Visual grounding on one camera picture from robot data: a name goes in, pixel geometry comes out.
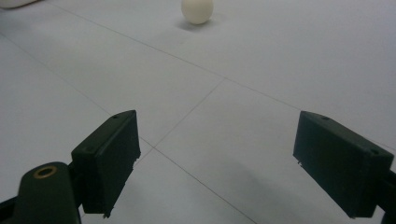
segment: white object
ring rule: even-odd
[[[192,24],[202,24],[213,13],[213,0],[182,0],[181,12]]]
[[[0,7],[10,8],[10,7],[21,7],[23,5],[35,2],[37,0],[0,0]]]

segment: tile grout line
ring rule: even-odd
[[[146,153],[145,155],[143,155],[142,158],[139,158],[140,160],[137,161],[137,162],[134,164],[134,168],[137,166],[137,164],[138,164],[139,162],[141,162],[143,159],[146,158],[146,156],[152,151],[152,149],[154,149],[154,146],[152,146],[148,141],[146,141],[146,139],[142,138],[141,136],[139,136],[139,138],[142,139],[146,144],[148,144],[148,145],[151,147],[151,149],[148,151],[148,153]]]
[[[218,76],[218,77],[222,77],[222,78],[223,78],[222,81],[224,81],[225,79],[227,79],[227,80],[231,81],[232,83],[235,83],[235,84],[240,85],[240,86],[242,86],[242,87],[248,88],[248,89],[251,90],[251,91],[255,91],[255,92],[257,92],[257,93],[259,93],[259,94],[261,94],[261,95],[263,95],[263,96],[266,96],[266,97],[268,97],[268,98],[270,98],[270,99],[273,99],[273,100],[275,100],[275,101],[277,101],[277,102],[279,102],[279,103],[281,103],[281,104],[283,104],[283,105],[287,105],[287,106],[289,106],[289,107],[291,107],[291,108],[294,108],[294,109],[297,109],[297,110],[302,111],[302,109],[299,108],[299,107],[297,107],[297,106],[290,105],[290,104],[288,104],[288,103],[286,103],[286,102],[283,102],[283,101],[281,101],[281,100],[276,99],[275,97],[273,97],[273,96],[271,96],[271,95],[268,95],[268,94],[263,93],[263,92],[261,92],[261,91],[257,91],[257,90],[255,90],[255,89],[252,89],[252,88],[250,88],[249,86],[247,86],[247,85],[245,85],[245,84],[241,84],[241,83],[239,83],[239,82],[237,82],[237,81],[235,81],[235,80],[232,80],[232,79],[230,79],[230,78],[228,78],[228,77],[225,77],[225,76],[223,76],[223,75],[221,75],[221,74],[218,74],[218,73],[216,73],[216,72],[214,72],[214,71],[211,71],[211,70],[209,70],[209,69],[206,69],[206,68],[204,68],[204,67],[202,67],[202,66],[200,66],[200,65],[198,65],[198,64],[191,63],[191,62],[189,62],[189,61],[187,61],[187,60],[184,60],[184,59],[182,59],[182,58],[179,58],[179,57],[177,57],[177,56],[175,56],[175,55],[173,55],[173,54],[171,54],[171,53],[168,53],[168,52],[166,52],[166,51],[164,51],[164,50],[157,49],[157,48],[155,48],[155,47],[153,47],[153,46],[151,46],[151,45],[149,45],[149,44],[144,43],[143,41],[137,40],[137,39],[132,38],[132,37],[130,37],[130,36],[128,36],[128,35],[125,35],[125,34],[123,34],[123,33],[121,33],[121,32],[118,32],[118,31],[115,31],[115,30],[113,30],[113,29],[110,29],[110,28],[108,28],[108,27],[106,27],[106,26],[104,26],[104,25],[102,25],[102,24],[99,24],[99,23],[97,23],[97,22],[95,22],[95,21],[92,21],[92,20],[89,20],[89,19],[87,19],[87,18],[84,18],[84,17],[82,17],[82,16],[80,16],[80,15],[78,15],[78,14],[76,14],[76,13],[73,13],[73,12],[71,12],[71,11],[69,11],[69,10],[63,8],[63,7],[58,7],[58,6],[56,6],[56,5],[52,4],[52,3],[49,3],[49,2],[45,2],[45,3],[48,4],[48,5],[50,5],[50,6],[57,7],[57,8],[59,8],[60,10],[65,11],[65,12],[67,12],[67,13],[69,13],[69,14],[72,14],[72,15],[74,15],[74,16],[76,16],[76,17],[79,17],[79,18],[83,19],[84,21],[88,21],[88,22],[93,23],[93,24],[95,24],[95,25],[97,25],[97,26],[99,26],[99,27],[102,27],[102,28],[104,28],[104,29],[107,29],[107,30],[110,31],[110,32],[113,32],[113,33],[115,33],[115,34],[124,36],[124,37],[126,37],[126,38],[128,38],[128,39],[131,39],[131,40],[133,40],[133,41],[135,41],[135,42],[137,42],[137,43],[139,43],[139,44],[141,44],[141,45],[144,45],[144,46],[146,46],[146,47],[148,47],[148,48],[158,50],[159,52],[162,52],[162,53],[164,53],[164,54],[166,54],[166,55],[169,55],[169,56],[171,56],[171,57],[173,57],[173,58],[179,59],[179,60],[181,60],[181,61],[184,62],[184,63],[188,63],[188,64],[191,64],[191,65],[193,65],[193,66],[195,66],[195,67],[198,67],[198,68],[200,68],[200,69],[203,69],[204,71],[206,71],[206,72],[208,72],[208,73],[210,73],[210,74],[212,74],[212,75],[215,75],[215,76]],[[21,49],[22,51],[24,51],[25,53],[27,53],[30,57],[32,57],[32,58],[35,59],[36,61],[40,62],[41,64],[43,64],[41,61],[39,61],[38,59],[36,59],[35,57],[33,57],[33,55],[31,55],[30,53],[28,53],[26,50],[22,49],[19,45],[17,45],[15,42],[13,42],[12,40],[10,40],[8,37],[6,37],[5,35],[2,35],[2,36],[4,36],[7,40],[9,40],[10,42],[12,42],[12,43],[13,43],[15,46],[17,46],[19,49]],[[92,99],[89,98],[87,95],[85,95],[83,92],[81,92],[80,90],[78,90],[77,88],[75,88],[73,85],[71,85],[71,83],[69,83],[68,81],[66,81],[64,78],[62,78],[62,77],[60,77],[59,75],[57,75],[57,73],[54,73],[51,69],[49,69],[49,70],[50,70],[51,73],[53,73],[56,77],[60,78],[60,79],[63,80],[64,82],[66,82],[66,83],[67,83],[68,85],[70,85],[73,89],[75,89],[76,91],[78,91],[80,94],[82,94],[84,97],[86,97],[89,101],[91,101],[92,103],[94,103],[95,105],[97,105],[99,108],[101,108],[101,109],[104,110],[108,115],[111,116],[110,113],[108,113],[104,108],[102,108],[101,106],[99,106],[99,104],[97,104],[94,100],[92,100]],[[379,142],[377,142],[377,141],[375,141],[375,140],[372,140],[372,139],[370,139],[370,138],[367,138],[367,139],[370,140],[370,141],[372,141],[372,142],[375,142],[375,143],[378,144],[378,145],[381,145],[381,146],[383,146],[383,147],[387,147],[387,148],[389,148],[389,149],[391,149],[391,150],[393,150],[393,151],[396,152],[396,148],[390,147],[390,146],[388,146],[388,145],[386,145],[386,144],[383,144],[383,143],[379,143]]]
[[[171,56],[171,57],[173,57],[173,58],[176,58],[176,59],[178,59],[178,60],[181,60],[181,61],[184,62],[184,63],[188,63],[188,64],[191,64],[191,65],[193,65],[193,66],[195,66],[195,67],[198,67],[198,68],[200,68],[200,69],[203,69],[204,71],[206,71],[206,72],[208,72],[208,73],[210,73],[210,74],[212,74],[212,75],[215,75],[215,76],[218,76],[218,77],[226,78],[227,80],[230,80],[231,82],[233,82],[233,83],[235,83],[235,84],[238,84],[238,85],[240,85],[240,86],[242,86],[242,87],[245,87],[245,88],[248,88],[248,89],[250,89],[250,90],[252,90],[252,91],[255,91],[255,92],[257,92],[257,93],[259,93],[259,94],[261,94],[261,95],[264,95],[264,96],[266,96],[266,97],[269,97],[269,98],[271,98],[271,99],[273,99],[273,100],[275,100],[275,101],[277,101],[277,102],[280,102],[281,104],[284,104],[284,105],[290,106],[290,107],[292,107],[292,108],[301,110],[300,108],[298,108],[298,107],[296,107],[296,106],[294,106],[294,105],[289,105],[289,104],[287,104],[286,102],[283,102],[283,101],[281,101],[281,100],[278,100],[278,99],[276,99],[276,98],[273,97],[273,96],[270,96],[270,95],[268,95],[268,94],[266,94],[266,93],[263,93],[263,92],[261,92],[261,91],[254,90],[254,89],[252,89],[252,88],[250,88],[250,87],[248,87],[248,86],[246,86],[246,85],[244,85],[244,84],[241,84],[241,83],[239,83],[239,82],[237,82],[237,81],[235,81],[235,80],[232,80],[232,79],[230,79],[230,78],[228,78],[228,77],[226,77],[226,76],[223,76],[223,75],[221,75],[221,74],[219,74],[219,73],[217,73],[217,72],[214,72],[214,71],[212,71],[212,70],[209,70],[209,69],[207,69],[207,68],[205,68],[205,67],[202,67],[202,66],[200,66],[200,65],[198,65],[198,64],[189,62],[189,61],[187,61],[187,60],[185,60],[185,59],[179,58],[179,57],[177,57],[176,55],[173,55],[173,54],[171,54],[171,53],[168,53],[168,52],[166,52],[166,51],[164,51],[164,50],[162,50],[162,49],[155,48],[155,47],[153,47],[153,46],[151,46],[151,45],[149,45],[149,44],[147,44],[147,43],[145,43],[145,42],[143,42],[143,41],[141,41],[141,40],[135,39],[135,38],[130,37],[130,36],[126,35],[126,34],[123,34],[123,33],[121,33],[121,32],[118,32],[118,31],[116,31],[116,30],[113,30],[113,29],[111,29],[111,28],[109,28],[109,27],[106,27],[106,26],[104,26],[104,25],[102,25],[102,24],[99,24],[99,23],[97,23],[97,22],[95,22],[95,21],[92,21],[92,20],[90,20],[90,19],[87,19],[87,18],[85,18],[85,17],[82,17],[82,16],[80,16],[80,15],[74,13],[74,12],[71,12],[71,11],[69,11],[69,10],[67,10],[67,9],[65,9],[65,8],[63,8],[63,7],[59,7],[59,6],[56,6],[56,5],[54,5],[54,4],[52,4],[52,3],[48,3],[48,2],[46,2],[46,3],[49,4],[49,5],[51,5],[51,6],[53,6],[53,7],[57,7],[57,8],[59,8],[60,10],[63,10],[63,11],[65,11],[65,12],[67,12],[67,13],[70,13],[70,14],[72,14],[72,15],[74,15],[74,16],[77,16],[77,17],[83,19],[84,21],[88,21],[88,22],[93,23],[93,24],[95,24],[95,25],[97,25],[97,26],[100,26],[100,27],[102,27],[102,28],[104,28],[104,29],[106,29],[106,30],[108,30],[108,31],[111,31],[111,32],[113,32],[113,33],[115,33],[115,34],[124,36],[124,37],[126,37],[126,38],[128,38],[128,39],[131,39],[131,40],[133,40],[133,41],[135,41],[135,42],[137,42],[137,43],[139,43],[139,44],[141,44],[141,45],[144,45],[144,46],[146,46],[146,47],[148,47],[148,48],[158,50],[159,52],[164,53],[164,54],[166,54],[166,55],[169,55],[169,56]]]
[[[90,97],[88,97],[84,92],[80,91],[79,89],[77,89],[74,85],[72,85],[70,82],[68,82],[66,79],[64,79],[62,76],[60,76],[58,73],[52,71],[52,69],[50,69],[46,64],[44,64],[43,62],[41,62],[40,60],[38,60],[36,57],[34,57],[31,53],[29,53],[27,50],[23,49],[21,46],[19,46],[17,43],[15,43],[14,41],[12,41],[11,39],[9,39],[6,35],[3,35],[2,33],[0,33],[0,35],[2,35],[5,39],[7,39],[9,42],[11,42],[13,45],[15,45],[18,49],[22,50],[24,53],[26,53],[31,59],[35,60],[36,62],[40,63],[42,66],[44,66],[45,69],[49,70],[54,76],[56,76],[57,78],[59,78],[61,81],[63,81],[65,84],[67,84],[68,86],[70,86],[73,90],[77,91],[79,94],[81,94],[82,96],[84,96],[88,101],[90,101],[91,103],[93,103],[94,105],[96,105],[97,107],[99,107],[101,110],[103,110],[105,113],[107,113],[109,116],[112,116],[109,112],[107,112],[103,107],[101,107],[99,104],[97,104],[93,99],[91,99]]]
[[[160,150],[158,150],[156,147],[153,148],[154,150],[158,151],[159,153],[161,153],[163,156],[165,156],[166,159],[168,159],[169,161],[171,161],[174,165],[176,165],[178,168],[180,168],[182,171],[184,171],[187,175],[191,176],[193,179],[195,179],[196,181],[198,181],[198,183],[202,184],[205,188],[207,188],[208,190],[210,190],[213,194],[215,194],[216,196],[218,196],[220,199],[222,199],[224,202],[226,202],[228,205],[231,206],[231,208],[235,209],[237,212],[239,212],[241,215],[243,215],[244,217],[246,217],[248,220],[250,220],[251,222],[258,224],[258,222],[256,222],[255,220],[253,220],[251,217],[249,217],[248,215],[246,215],[244,212],[242,212],[241,210],[239,210],[235,205],[233,205],[232,203],[228,202],[227,200],[225,200],[223,197],[221,197],[219,194],[217,194],[213,189],[211,189],[210,187],[208,187],[206,184],[204,184],[201,180],[199,180],[197,177],[195,177],[194,175],[190,174],[187,170],[185,170],[183,167],[181,167],[179,164],[177,164],[175,161],[173,161],[172,159],[170,159],[169,157],[167,157],[165,154],[163,154]]]
[[[181,60],[181,61],[184,62],[184,63],[191,64],[191,65],[193,65],[193,66],[195,66],[195,67],[197,67],[197,68],[200,68],[200,69],[202,69],[202,70],[204,70],[204,71],[206,71],[206,72],[208,72],[208,73],[210,73],[210,74],[212,74],[212,75],[215,75],[215,76],[218,76],[218,77],[224,77],[224,76],[222,76],[221,74],[218,74],[218,73],[216,73],[216,72],[214,72],[214,71],[211,71],[211,70],[209,70],[209,69],[207,69],[207,68],[204,68],[204,67],[202,67],[202,66],[200,66],[200,65],[198,65],[198,64],[189,62],[189,61],[187,61],[187,60],[185,60],[185,59],[179,58],[179,57],[177,57],[176,55],[173,55],[173,54],[171,54],[171,53],[168,53],[168,52],[166,52],[166,51],[164,51],[164,50],[162,50],[162,49],[155,48],[155,47],[153,47],[153,46],[151,46],[151,45],[149,45],[149,44],[147,44],[147,43],[145,43],[145,42],[143,42],[143,41],[141,41],[141,40],[135,39],[135,38],[133,38],[133,37],[131,37],[131,36],[128,36],[128,35],[126,35],[126,34],[123,34],[123,33],[121,33],[121,32],[118,32],[118,31],[116,31],[116,30],[113,30],[113,29],[111,29],[111,28],[109,28],[109,27],[107,27],[107,26],[104,26],[104,25],[102,25],[102,24],[100,24],[100,23],[98,23],[98,22],[96,22],[96,21],[92,21],[92,20],[90,20],[90,19],[88,19],[88,18],[85,18],[85,17],[83,17],[83,16],[80,16],[80,15],[78,15],[78,14],[72,12],[72,11],[69,11],[69,10],[63,8],[63,7],[59,7],[59,6],[54,5],[54,4],[52,4],[52,3],[49,3],[49,2],[46,2],[46,4],[51,5],[51,6],[53,6],[53,7],[57,7],[57,8],[59,8],[59,9],[62,10],[62,11],[65,11],[65,12],[67,12],[67,13],[69,13],[69,14],[72,14],[72,15],[74,15],[74,16],[76,16],[76,17],[79,17],[79,18],[83,19],[84,21],[88,21],[88,22],[90,22],[90,23],[92,23],[92,24],[95,24],[95,25],[97,25],[97,26],[99,26],[99,27],[102,27],[102,28],[104,28],[104,29],[106,29],[106,30],[108,30],[108,31],[110,31],[110,32],[113,32],[113,33],[115,33],[115,34],[117,34],[117,35],[121,35],[121,36],[123,36],[123,37],[126,37],[126,38],[128,38],[128,39],[130,39],[130,40],[133,40],[133,41],[135,41],[135,42],[137,42],[137,43],[143,45],[143,46],[146,46],[146,47],[151,48],[151,49],[155,49],[155,50],[157,50],[157,51],[159,51],[159,52],[161,52],[161,53],[163,53],[163,54],[166,54],[166,55],[168,55],[168,56],[171,56],[172,58]]]
[[[158,143],[157,144],[155,144],[155,146],[154,146],[154,148],[155,147],[157,147],[162,141],[163,141],[163,139],[165,139],[184,119],[186,119],[186,117],[188,117],[189,116],[189,114],[190,113],[192,113],[192,111],[193,110],[195,110],[195,108],[197,108],[204,100],[206,100],[206,98],[207,97],[209,97],[209,95],[210,94],[212,94],[212,92],[215,90],[215,89],[217,89],[218,88],[218,86],[221,84],[221,83],[223,83],[224,82],[224,80],[226,80],[226,78],[224,78],[222,81],[220,81],[200,102],[198,102],[198,104],[196,104],[195,105],[195,107],[193,107],[190,111],[189,111],[189,113],[187,113],[181,120],[179,120],[178,122],[177,122],[177,124],[175,124],[175,126],[171,129],[171,130],[169,130],[169,132],[167,132],[166,133],[166,135],[163,137],[163,138],[161,138],[160,139],[160,141],[158,141]]]

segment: white ball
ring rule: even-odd
[[[213,0],[182,0],[181,12],[192,24],[202,24],[213,13]]]

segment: floor tile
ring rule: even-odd
[[[21,177],[70,152],[109,115],[0,35],[0,201]]]
[[[293,158],[299,113],[225,81],[157,148],[257,223],[355,223]]]
[[[156,145],[220,77],[46,2],[2,11],[0,31],[109,114],[135,109]]]
[[[394,1],[216,0],[202,26],[179,0],[49,2],[396,148]]]
[[[109,219],[82,222],[253,223],[156,150],[136,166]]]

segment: brass insert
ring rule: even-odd
[[[54,175],[58,169],[56,166],[44,166],[36,170],[33,177],[36,179],[44,179],[51,175]]]

